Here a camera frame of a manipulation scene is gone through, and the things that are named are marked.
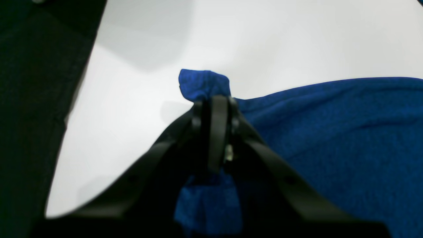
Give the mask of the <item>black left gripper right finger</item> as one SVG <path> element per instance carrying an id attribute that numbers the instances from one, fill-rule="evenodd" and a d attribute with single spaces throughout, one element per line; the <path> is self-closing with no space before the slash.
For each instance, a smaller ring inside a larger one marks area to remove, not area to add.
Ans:
<path id="1" fill-rule="evenodd" d="M 233 155 L 237 164 L 259 167 L 278 193 L 278 214 L 304 222 L 353 222 L 355 219 L 310 187 L 282 158 L 261 139 L 238 109 L 232 97 L 217 95 L 210 100 L 208 169 L 221 171 Z"/>

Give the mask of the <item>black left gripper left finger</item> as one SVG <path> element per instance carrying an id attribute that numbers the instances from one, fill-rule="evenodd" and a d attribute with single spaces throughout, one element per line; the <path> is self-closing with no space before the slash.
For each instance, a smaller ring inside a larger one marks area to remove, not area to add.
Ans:
<path id="1" fill-rule="evenodd" d="M 154 207 L 175 207 L 175 199 L 207 144 L 210 106 L 196 101 L 172 122 L 153 146 L 101 194 L 73 212 L 74 218 L 131 218 Z"/>

